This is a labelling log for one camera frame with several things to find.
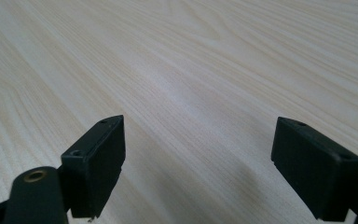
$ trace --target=light wood surface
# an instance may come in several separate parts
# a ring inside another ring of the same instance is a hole
[[[119,114],[95,223],[317,223],[270,161],[275,122],[358,154],[358,0],[0,0],[0,202]]]

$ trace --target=tabletop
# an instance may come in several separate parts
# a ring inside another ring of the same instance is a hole
[[[358,0],[0,1],[0,202],[115,115],[93,222],[322,223],[270,154],[286,117],[358,155]]]

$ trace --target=wooden table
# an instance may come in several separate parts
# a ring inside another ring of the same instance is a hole
[[[0,0],[0,202],[119,114],[95,223],[316,223],[270,161],[275,124],[358,154],[358,0]]]

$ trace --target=black bracket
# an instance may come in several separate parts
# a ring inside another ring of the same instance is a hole
[[[97,122],[62,155],[62,166],[37,167],[19,175],[0,203],[0,223],[68,223],[99,217],[126,157],[124,118]]]
[[[271,159],[315,218],[358,223],[358,156],[309,125],[278,118]]]

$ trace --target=wood grain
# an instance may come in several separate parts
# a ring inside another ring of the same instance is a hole
[[[275,122],[358,154],[358,0],[0,1],[0,202],[118,114],[95,223],[316,223],[270,161]]]

